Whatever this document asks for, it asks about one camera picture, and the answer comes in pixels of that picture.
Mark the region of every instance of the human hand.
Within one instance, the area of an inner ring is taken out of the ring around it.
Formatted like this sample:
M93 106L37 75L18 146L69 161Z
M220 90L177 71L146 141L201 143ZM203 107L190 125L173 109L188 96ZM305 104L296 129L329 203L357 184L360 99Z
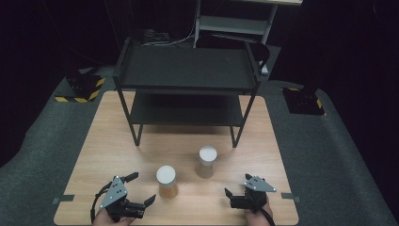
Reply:
M114 222L112 218L109 217L108 212L105 209L101 209L96 218L94 219L92 226L128 226L135 218L124 218L120 222Z
M267 201L267 204L263 206L263 210L265 210L270 217L273 217L273 211L270 208L269 201ZM270 226L269 221L267 221L261 211L253 213L251 210L246 209L244 210L244 214L246 216L247 226Z

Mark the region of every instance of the wooden surface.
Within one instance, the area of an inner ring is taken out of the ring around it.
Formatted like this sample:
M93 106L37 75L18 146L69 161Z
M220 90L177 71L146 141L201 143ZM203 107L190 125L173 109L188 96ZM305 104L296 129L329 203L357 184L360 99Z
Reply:
M134 100L134 95L125 92L127 103ZM240 96L242 106L248 99ZM214 146L218 157L213 177L201 179L195 166L200 148L206 145ZM158 195L155 173L164 165L176 169L179 194L174 199ZM151 195L157 196L144 218L134 225L245 225L244 211L231 209L224 193L226 187L233 195L242 195L245 173L259 175L277 189L276 193L267 193L277 225L298 222L294 201L281 198L281 192L291 193L291 189L262 97L256 97L235 149L231 147L229 127L169 125L145 125L137 147L118 94L106 92L64 193L74 195L74 199L60 203L55 223L90 225L94 195L115 175L135 171L139 172L138 178L125 184L127 198L143 203Z

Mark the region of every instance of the yellow and black tape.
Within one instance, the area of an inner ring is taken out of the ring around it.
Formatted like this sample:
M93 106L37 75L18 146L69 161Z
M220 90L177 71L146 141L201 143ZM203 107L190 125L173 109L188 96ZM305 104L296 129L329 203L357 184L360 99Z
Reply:
M297 89L297 88L288 88L288 89L291 91L300 91L300 89ZM320 101L319 98L317 98L316 103L317 103L317 106L319 107L319 109L323 108L322 102Z
M56 95L56 101L58 102L76 102L76 103L87 103L87 102L91 102L94 101L94 99L99 95L100 93L100 89L101 86L103 85L105 81L105 78L101 78L97 84L96 87L94 89L94 91L92 91L90 93L90 95L88 97L76 97L76 96L60 96L60 95Z

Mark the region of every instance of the upper shelf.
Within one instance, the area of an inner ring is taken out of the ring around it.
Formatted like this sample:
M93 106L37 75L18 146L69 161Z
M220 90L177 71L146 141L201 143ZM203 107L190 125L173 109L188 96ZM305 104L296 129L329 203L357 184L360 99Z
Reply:
M131 46L121 61L123 89L251 91L259 79L245 50Z

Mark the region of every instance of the gray mat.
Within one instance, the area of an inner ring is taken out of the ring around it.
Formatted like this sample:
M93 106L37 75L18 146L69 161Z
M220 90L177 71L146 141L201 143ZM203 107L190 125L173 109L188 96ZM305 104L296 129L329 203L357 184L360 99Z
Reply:
M0 169L0 225L55 225L55 199L66 188L102 95L115 87L112 70L98 71L105 82L91 103L58 103L50 97L19 153ZM397 225L325 93L317 93L325 116L292 115L281 87L300 88L269 81L259 94L300 200L298 225Z

